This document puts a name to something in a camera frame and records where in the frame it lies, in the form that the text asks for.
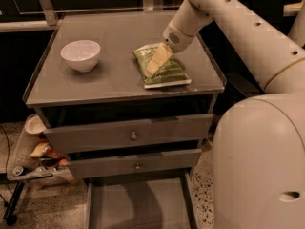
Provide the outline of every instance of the drawer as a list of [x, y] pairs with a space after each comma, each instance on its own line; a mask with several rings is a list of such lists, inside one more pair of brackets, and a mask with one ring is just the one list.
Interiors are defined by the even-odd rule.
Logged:
[[189, 168], [197, 164], [201, 149], [179, 150], [132, 156], [112, 156], [69, 161], [75, 178], [106, 177], [150, 171]]
[[187, 171], [89, 183], [85, 228], [201, 228]]
[[44, 133], [56, 150], [66, 154], [200, 140], [206, 137], [212, 118], [211, 114], [191, 114], [63, 126], [47, 129]]
[[41, 118], [48, 120], [49, 128], [98, 124], [137, 119], [167, 118], [182, 115], [209, 113], [214, 94], [182, 95], [150, 99], [153, 91], [147, 91], [148, 99], [111, 101], [92, 104], [49, 106], [41, 108]]

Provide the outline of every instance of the drawer handle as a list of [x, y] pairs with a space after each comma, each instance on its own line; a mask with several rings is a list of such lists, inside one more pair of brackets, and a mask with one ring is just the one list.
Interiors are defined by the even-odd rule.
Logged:
[[136, 163], [136, 164], [134, 165], [134, 169], [135, 169], [135, 170], [140, 170], [142, 167], [143, 167], [143, 165], [140, 164], [140, 163]]
[[136, 141], [137, 140], [137, 135], [136, 135], [135, 132], [132, 132], [130, 139], [131, 139], [131, 141]]

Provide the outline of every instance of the open drawer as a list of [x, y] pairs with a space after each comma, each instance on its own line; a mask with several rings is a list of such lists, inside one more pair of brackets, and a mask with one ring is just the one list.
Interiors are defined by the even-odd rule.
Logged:
[[200, 228], [184, 169], [92, 179], [87, 205], [85, 228]]

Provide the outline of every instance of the cable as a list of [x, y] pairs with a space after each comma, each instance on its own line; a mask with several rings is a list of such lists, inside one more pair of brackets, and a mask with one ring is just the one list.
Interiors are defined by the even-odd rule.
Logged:
[[7, 161], [6, 161], [6, 173], [7, 173], [8, 172], [9, 158], [10, 158], [10, 141], [9, 141], [7, 131], [3, 128], [2, 125], [0, 125], [0, 128], [2, 129], [4, 135], [6, 136], [7, 145], [8, 145], [8, 157], [7, 157]]
[[[6, 161], [6, 173], [7, 173], [8, 172], [9, 158], [10, 158], [10, 141], [9, 141], [7, 131], [4, 129], [4, 127], [2, 125], [0, 125], [0, 129], [4, 133], [4, 135], [6, 137], [6, 140], [7, 140], [7, 147], [8, 147], [8, 156], [7, 156], [7, 161]], [[9, 184], [7, 184], [7, 189], [9, 189], [9, 191], [12, 193], [11, 189], [9, 188]], [[0, 197], [4, 201], [4, 203], [7, 204], [7, 202], [5, 201], [4, 197], [1, 194], [0, 194]]]

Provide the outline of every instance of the drawer front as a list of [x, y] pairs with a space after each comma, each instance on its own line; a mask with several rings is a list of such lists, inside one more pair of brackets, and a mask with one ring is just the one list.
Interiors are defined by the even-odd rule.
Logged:
[[70, 161], [75, 178], [106, 177], [149, 171], [189, 168], [197, 164], [201, 150], [182, 150], [136, 156], [116, 156]]
[[51, 145], [62, 153], [144, 146], [206, 137], [211, 114], [182, 115], [47, 129]]

